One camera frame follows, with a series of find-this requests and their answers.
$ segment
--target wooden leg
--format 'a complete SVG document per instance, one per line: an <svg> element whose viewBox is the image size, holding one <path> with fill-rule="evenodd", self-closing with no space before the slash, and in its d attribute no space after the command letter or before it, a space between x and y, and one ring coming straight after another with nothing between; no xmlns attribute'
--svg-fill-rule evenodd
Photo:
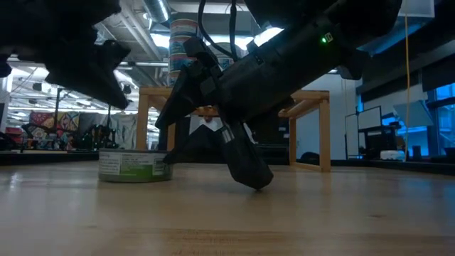
<svg viewBox="0 0 455 256"><path fill-rule="evenodd" d="M321 170L322 172L330 172L330 103L328 100L323 100L319 105L319 150Z"/></svg>
<svg viewBox="0 0 455 256"><path fill-rule="evenodd" d="M289 164L294 163L297 160L297 128L296 120L289 120Z"/></svg>
<svg viewBox="0 0 455 256"><path fill-rule="evenodd" d="M168 151L171 151L176 145L176 124L168 127Z"/></svg>
<svg viewBox="0 0 455 256"><path fill-rule="evenodd" d="M136 149L147 150L147 124L149 123L149 96L139 96L137 113Z"/></svg>

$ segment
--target wooden tabletop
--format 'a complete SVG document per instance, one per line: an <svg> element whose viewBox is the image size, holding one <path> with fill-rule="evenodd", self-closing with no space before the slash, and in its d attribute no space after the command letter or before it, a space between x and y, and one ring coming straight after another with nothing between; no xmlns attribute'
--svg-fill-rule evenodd
<svg viewBox="0 0 455 256"><path fill-rule="evenodd" d="M263 192L225 166L98 183L97 162L0 167L0 255L455 255L455 179L273 166Z"/></svg>
<svg viewBox="0 0 455 256"><path fill-rule="evenodd" d="M167 99L171 96L171 87L141 87L139 94L148 101L148 107L154 107L161 111L166 104ZM319 103L323 100L330 99L330 92L324 90L297 90L292 95L295 104L279 113L280 117L300 118L309 114L312 110L317 109ZM218 111L212 107L199 107L193 113L196 115L205 115L217 117Z"/></svg>

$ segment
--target whiteboard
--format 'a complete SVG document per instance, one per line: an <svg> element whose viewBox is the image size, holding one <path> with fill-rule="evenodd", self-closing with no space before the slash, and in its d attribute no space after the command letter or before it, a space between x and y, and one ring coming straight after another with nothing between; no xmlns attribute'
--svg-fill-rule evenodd
<svg viewBox="0 0 455 256"><path fill-rule="evenodd" d="M381 109L375 107L370 110L359 113L358 115L358 128L366 129L371 127L379 127L382 125Z"/></svg>

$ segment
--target black cable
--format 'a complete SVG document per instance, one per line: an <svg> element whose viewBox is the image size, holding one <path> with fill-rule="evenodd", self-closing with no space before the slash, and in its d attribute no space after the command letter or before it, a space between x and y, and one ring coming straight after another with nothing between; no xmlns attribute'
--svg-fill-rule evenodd
<svg viewBox="0 0 455 256"><path fill-rule="evenodd" d="M202 16L204 14L204 8L205 8L205 3L207 2L207 0L200 0L200 4L199 4L199 9L198 9L198 23L199 23L199 30L200 30L200 33L203 35L203 37L215 48L217 49L218 51L220 51L221 53L225 54L227 57L229 58L234 58L232 56L232 54L225 50L223 47L219 46L218 44L216 44L212 38L208 35L207 31L205 31L205 28L204 28L204 25L203 25L203 19L202 19Z"/></svg>
<svg viewBox="0 0 455 256"><path fill-rule="evenodd" d="M234 61L239 60L237 56L237 49L235 48L235 22L237 20L237 0L232 0L230 5L230 18L229 18L229 39L230 39L230 52Z"/></svg>

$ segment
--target black robotic arm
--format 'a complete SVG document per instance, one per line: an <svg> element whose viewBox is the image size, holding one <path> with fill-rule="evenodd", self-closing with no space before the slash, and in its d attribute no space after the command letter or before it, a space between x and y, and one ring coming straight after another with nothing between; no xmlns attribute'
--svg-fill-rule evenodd
<svg viewBox="0 0 455 256"><path fill-rule="evenodd" d="M185 42L190 57L198 60L182 67L173 92L156 126L164 128L196 107L214 106L223 121L213 142L229 166L232 177L261 189L273 178L269 167L248 139L243 123L276 112L290 95L339 67L347 79L360 79L370 57L358 46L387 33L395 24L401 0L272 1L245 0L259 25L284 30L260 47L248 45L249 55L221 71L217 60L199 38ZM198 148L202 133L190 135L187 144L174 149L165 161Z"/></svg>

